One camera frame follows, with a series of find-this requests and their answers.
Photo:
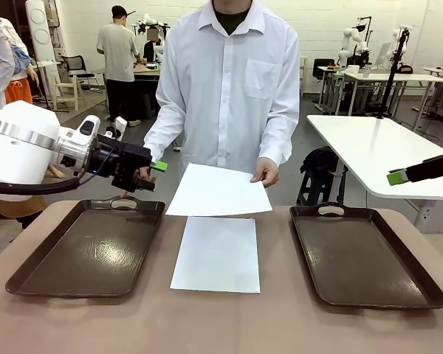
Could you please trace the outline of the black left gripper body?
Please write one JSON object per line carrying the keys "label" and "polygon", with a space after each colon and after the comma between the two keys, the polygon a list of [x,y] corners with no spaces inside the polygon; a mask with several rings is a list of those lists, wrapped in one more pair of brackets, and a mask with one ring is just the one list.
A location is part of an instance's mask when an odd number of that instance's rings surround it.
{"label": "black left gripper body", "polygon": [[148,148],[98,134],[94,146],[94,174],[112,177],[111,185],[121,189],[137,169],[149,166],[151,157]]}

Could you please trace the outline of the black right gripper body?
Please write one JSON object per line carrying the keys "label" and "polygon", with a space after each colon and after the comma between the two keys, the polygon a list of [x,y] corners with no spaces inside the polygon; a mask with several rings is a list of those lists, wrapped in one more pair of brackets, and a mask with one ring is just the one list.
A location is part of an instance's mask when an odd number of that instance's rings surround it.
{"label": "black right gripper body", "polygon": [[443,155],[426,159],[420,164],[408,167],[408,180],[413,183],[442,176]]}

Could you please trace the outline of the person's right hand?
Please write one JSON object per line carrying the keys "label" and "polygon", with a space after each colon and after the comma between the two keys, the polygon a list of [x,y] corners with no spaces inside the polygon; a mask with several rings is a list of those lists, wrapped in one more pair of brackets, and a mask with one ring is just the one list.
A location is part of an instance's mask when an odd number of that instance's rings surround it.
{"label": "person's right hand", "polygon": [[129,196],[130,193],[138,191],[134,189],[133,180],[135,178],[152,181],[156,183],[156,178],[151,176],[151,169],[149,167],[141,167],[133,173],[133,176],[128,181],[126,181],[125,186],[121,187],[122,190],[122,193],[120,194],[121,198],[126,198],[127,196]]}

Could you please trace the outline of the person's left hand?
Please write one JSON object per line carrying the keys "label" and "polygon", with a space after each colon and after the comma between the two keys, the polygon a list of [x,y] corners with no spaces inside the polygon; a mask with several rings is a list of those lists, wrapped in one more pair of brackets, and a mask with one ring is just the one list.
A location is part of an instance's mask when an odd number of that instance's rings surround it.
{"label": "person's left hand", "polygon": [[279,181],[278,165],[273,160],[261,157],[256,162],[255,174],[250,179],[251,183],[261,182],[264,188],[273,186]]}

